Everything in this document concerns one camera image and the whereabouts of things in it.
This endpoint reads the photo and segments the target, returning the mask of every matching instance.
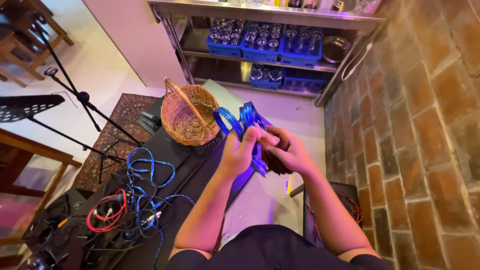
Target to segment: person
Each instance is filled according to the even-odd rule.
[[[242,142],[235,132],[230,132],[215,174],[175,238],[166,269],[390,269],[343,207],[300,138],[282,131],[291,143],[288,151],[273,147],[279,139],[255,126],[247,129]],[[249,167],[255,142],[302,176],[311,208],[317,217],[322,217],[316,219],[316,225],[324,248],[316,248],[287,227],[255,225],[212,255],[230,188]]]

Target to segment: metal shelving unit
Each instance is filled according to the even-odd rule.
[[[177,50],[181,64],[186,73],[187,80],[194,82],[205,82],[212,79],[221,85],[250,87],[248,80],[252,63],[243,58],[211,55],[205,38],[209,29],[187,29],[178,38],[172,24],[173,15],[201,16],[211,18],[231,18],[246,21],[259,21],[280,24],[296,24],[315,27],[327,27],[356,31],[356,38],[346,57],[340,64],[331,64],[319,60],[313,68],[280,65],[280,62],[271,64],[275,66],[315,70],[333,73],[328,85],[322,91],[313,91],[307,88],[282,86],[276,92],[301,95],[315,98],[315,105],[319,106],[325,94],[329,92],[338,75],[345,67],[347,60],[358,45],[362,45],[362,37],[378,30],[385,22],[385,19],[366,14],[349,12],[335,12],[331,10],[310,10],[275,6],[258,6],[251,4],[239,4],[237,2],[209,2],[195,0],[148,0],[148,4],[154,13],[158,23],[163,23],[174,48]]]

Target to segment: metal bowl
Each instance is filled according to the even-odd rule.
[[[343,37],[325,37],[322,47],[322,58],[330,63],[340,63],[350,47],[351,44]]]

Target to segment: basket handle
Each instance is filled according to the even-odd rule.
[[[207,128],[207,129],[210,129],[208,126],[207,126],[207,123],[205,122],[205,120],[203,120],[203,118],[201,117],[200,113],[197,111],[197,109],[195,108],[195,106],[190,102],[190,100],[188,99],[188,96],[185,95],[185,93],[180,89],[180,87],[178,87],[176,84],[174,84],[170,79],[168,79],[167,77],[164,78],[164,81],[165,81],[165,96],[168,94],[168,91],[170,90],[170,92],[177,92],[180,97],[183,99],[183,101],[185,101],[185,103],[187,103],[188,107],[190,107],[190,109],[193,111],[193,113],[195,113],[195,115],[198,117],[198,119],[200,120],[200,123],[202,124],[203,127]]]

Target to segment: blue plastic crate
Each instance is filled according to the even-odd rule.
[[[285,69],[283,85],[293,87],[307,87],[320,90],[327,81],[327,75],[318,71]]]
[[[318,41],[320,43],[320,47],[315,55],[309,54],[298,54],[293,52],[284,52],[284,46],[286,45],[285,36],[286,27],[283,29],[282,33],[282,40],[281,40],[281,47],[280,47],[280,55],[281,60],[280,63],[282,65],[290,65],[290,66],[298,66],[298,67],[306,67],[306,68],[314,68],[317,65],[319,59],[322,58],[322,46],[323,40]]]
[[[279,67],[264,65],[264,68],[268,68],[268,69],[272,70],[274,68],[278,69]],[[250,77],[248,78],[248,80],[250,81],[250,86],[251,87],[267,89],[267,90],[274,90],[274,91],[278,90],[278,87],[280,87],[280,85],[282,84],[282,80],[279,80],[278,82],[265,82],[265,81],[261,81],[261,80],[254,80]]]
[[[240,33],[240,39],[243,39],[244,33],[245,33],[245,29],[242,31],[242,33]],[[208,46],[208,50],[210,51],[210,54],[241,58],[240,44],[229,45],[229,44],[215,43],[215,42],[212,42],[212,39],[210,38],[209,35],[207,35],[205,44]]]
[[[245,24],[245,29],[243,30],[243,32],[246,34],[249,28],[250,28],[250,22],[247,22]],[[245,38],[243,38],[242,41],[241,41],[241,49],[243,51],[243,58],[245,60],[249,60],[249,61],[276,63],[276,61],[278,59],[278,55],[279,55],[278,50],[280,50],[280,48],[283,47],[282,42],[283,42],[283,40],[280,39],[278,47],[277,47],[278,49],[276,51],[271,51],[271,50],[266,50],[266,49],[265,50],[260,50],[260,49],[247,48]]]

